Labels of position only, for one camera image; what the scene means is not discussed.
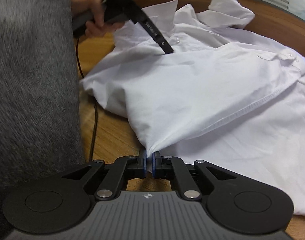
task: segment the gray fuzzy sleeve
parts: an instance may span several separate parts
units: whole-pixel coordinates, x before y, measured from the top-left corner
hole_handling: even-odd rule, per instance
[[[12,188],[84,162],[70,0],[0,0],[0,237]]]

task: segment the metal pin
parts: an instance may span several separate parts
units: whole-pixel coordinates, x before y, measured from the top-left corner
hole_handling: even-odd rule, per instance
[[[187,197],[187,198],[197,198],[200,196],[200,193],[196,190],[187,190],[184,192],[184,195]]]
[[[112,191],[109,189],[101,189],[101,190],[97,191],[97,196],[102,197],[102,198],[111,197],[112,194],[113,194]]]

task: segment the wooden table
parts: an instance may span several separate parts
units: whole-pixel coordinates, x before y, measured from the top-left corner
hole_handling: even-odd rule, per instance
[[[136,0],[141,6],[165,2],[168,0]],[[206,10],[210,0],[179,0],[182,6],[188,1],[194,5],[196,11]],[[301,20],[273,8],[257,0],[238,0],[245,7],[256,13],[255,20],[247,29],[261,35],[274,38],[305,55],[305,23]],[[88,39],[79,45],[79,58],[84,74],[87,74],[114,47],[112,36]],[[91,136],[94,125],[94,108],[89,97],[80,92],[80,116],[82,138],[85,156],[88,158]],[[137,155],[140,147],[127,119],[110,114],[99,107],[99,119],[94,159],[103,159],[112,163],[120,156]],[[128,184],[128,190],[165,191],[170,190],[170,184],[163,179],[154,180],[151,175],[146,179],[133,179]],[[287,233],[295,240],[305,240],[305,217],[294,216]]]

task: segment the human hand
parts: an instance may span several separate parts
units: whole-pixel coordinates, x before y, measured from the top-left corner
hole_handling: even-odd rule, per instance
[[[73,17],[87,10],[91,10],[95,22],[86,22],[85,34],[88,38],[102,37],[106,33],[113,33],[122,28],[124,23],[106,24],[104,23],[105,9],[102,0],[70,0]]]

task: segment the circular pad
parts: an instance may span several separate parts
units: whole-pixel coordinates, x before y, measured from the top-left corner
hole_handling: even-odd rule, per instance
[[[241,210],[250,213],[260,213],[267,210],[271,200],[263,193],[248,191],[239,193],[234,199],[235,205]]]
[[[284,192],[248,178],[221,182],[208,196],[206,209],[222,226],[251,235],[285,229],[294,210]]]
[[[60,194],[53,191],[38,191],[26,198],[26,206],[35,212],[49,212],[63,202]]]

